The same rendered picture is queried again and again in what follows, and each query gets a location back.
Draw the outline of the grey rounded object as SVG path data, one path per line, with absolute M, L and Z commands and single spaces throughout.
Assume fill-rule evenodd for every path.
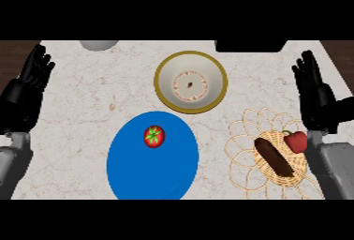
M 117 40 L 81 40 L 80 44 L 89 51 L 99 52 L 111 49 L 117 44 Z

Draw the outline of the blue oval plate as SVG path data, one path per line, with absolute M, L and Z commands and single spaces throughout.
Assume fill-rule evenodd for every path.
M 165 140 L 145 143 L 148 128 L 158 126 Z M 146 112 L 123 126 L 106 159 L 108 182 L 121 200 L 179 200 L 193 182 L 199 149 L 183 119 L 168 112 Z

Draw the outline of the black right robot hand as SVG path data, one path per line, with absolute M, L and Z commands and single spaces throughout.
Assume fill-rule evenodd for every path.
M 337 134 L 339 123 L 354 120 L 354 97 L 337 100 L 329 84 L 322 80 L 317 59 L 311 51 L 301 53 L 292 66 L 300 98 L 301 121 L 309 130 Z

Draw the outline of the white bowl with gold rim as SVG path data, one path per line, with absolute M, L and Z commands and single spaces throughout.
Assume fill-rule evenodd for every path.
M 158 98 L 171 110 L 188 114 L 204 113 L 226 96 L 227 72 L 207 53 L 182 51 L 160 64 L 154 86 Z

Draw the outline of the dark brown sweet potato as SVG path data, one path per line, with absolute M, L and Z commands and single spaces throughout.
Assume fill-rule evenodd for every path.
M 263 156 L 272 169 L 275 170 L 276 175 L 280 177 L 292 177 L 294 169 L 272 142 L 263 138 L 257 138 L 254 140 L 254 146 L 258 154 Z

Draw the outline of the red tomato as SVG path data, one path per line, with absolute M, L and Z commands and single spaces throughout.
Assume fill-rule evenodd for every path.
M 143 143 L 149 148 L 158 148 L 165 141 L 165 131 L 160 126 L 151 126 L 143 133 Z

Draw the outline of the red bell pepper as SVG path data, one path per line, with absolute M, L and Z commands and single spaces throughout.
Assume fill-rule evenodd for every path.
M 283 137 L 283 141 L 295 154 L 300 154 L 307 149 L 307 135 L 303 131 L 292 132 L 289 130 L 283 130 L 286 136 Z

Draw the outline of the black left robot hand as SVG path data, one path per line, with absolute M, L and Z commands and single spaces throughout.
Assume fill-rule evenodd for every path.
M 0 94 L 0 135 L 33 130 L 55 66 L 46 47 L 37 44 L 21 74 L 11 80 Z

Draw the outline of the woven wicker placemat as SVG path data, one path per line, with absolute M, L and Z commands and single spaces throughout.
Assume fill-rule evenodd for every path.
M 288 112 L 247 109 L 229 124 L 224 153 L 230 182 L 245 198 L 322 199 L 322 188 L 303 153 L 307 133 Z

